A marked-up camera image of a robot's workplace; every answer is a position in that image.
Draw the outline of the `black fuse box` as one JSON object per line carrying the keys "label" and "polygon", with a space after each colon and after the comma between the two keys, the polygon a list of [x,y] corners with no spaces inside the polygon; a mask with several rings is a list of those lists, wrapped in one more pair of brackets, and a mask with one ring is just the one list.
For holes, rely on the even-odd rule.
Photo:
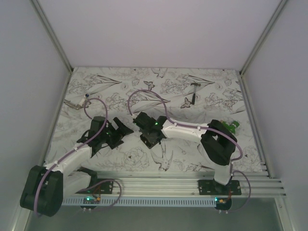
{"label": "black fuse box", "polygon": [[152,149],[158,143],[161,143],[161,138],[156,135],[147,136],[145,134],[140,135],[141,141],[149,148]]}

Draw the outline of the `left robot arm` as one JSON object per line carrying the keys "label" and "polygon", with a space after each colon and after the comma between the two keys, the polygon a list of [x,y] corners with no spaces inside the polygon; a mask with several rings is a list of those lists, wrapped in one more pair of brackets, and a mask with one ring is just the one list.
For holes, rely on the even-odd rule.
{"label": "left robot arm", "polygon": [[75,146],[59,159],[30,169],[20,198],[22,208],[54,216],[63,200],[75,193],[93,193],[100,186],[98,174],[82,166],[105,147],[114,149],[133,133],[117,117],[117,128],[103,116],[95,116]]}

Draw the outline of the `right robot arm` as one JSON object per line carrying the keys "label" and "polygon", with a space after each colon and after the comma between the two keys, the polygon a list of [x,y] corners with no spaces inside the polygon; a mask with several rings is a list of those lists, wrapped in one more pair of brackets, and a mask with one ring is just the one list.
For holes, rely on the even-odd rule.
{"label": "right robot arm", "polygon": [[154,119],[140,112],[133,123],[141,132],[141,141],[152,149],[163,139],[182,139],[199,144],[198,150],[214,170],[213,188],[223,195],[230,190],[231,157],[235,152],[237,139],[218,120],[208,124],[193,124],[173,121],[167,116]]}

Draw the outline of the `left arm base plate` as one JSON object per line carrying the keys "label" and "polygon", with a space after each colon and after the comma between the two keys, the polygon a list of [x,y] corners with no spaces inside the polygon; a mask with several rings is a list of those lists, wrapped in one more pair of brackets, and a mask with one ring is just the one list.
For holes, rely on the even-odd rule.
{"label": "left arm base plate", "polygon": [[89,184],[84,191],[79,190],[77,194],[111,194],[114,181],[112,179],[97,179]]}

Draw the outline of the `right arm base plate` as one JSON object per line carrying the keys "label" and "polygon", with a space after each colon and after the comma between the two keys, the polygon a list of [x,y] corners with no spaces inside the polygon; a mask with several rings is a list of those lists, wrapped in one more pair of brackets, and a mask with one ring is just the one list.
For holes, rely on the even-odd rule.
{"label": "right arm base plate", "polygon": [[238,180],[230,180],[227,185],[222,185],[214,180],[198,180],[200,195],[241,195],[241,186]]}

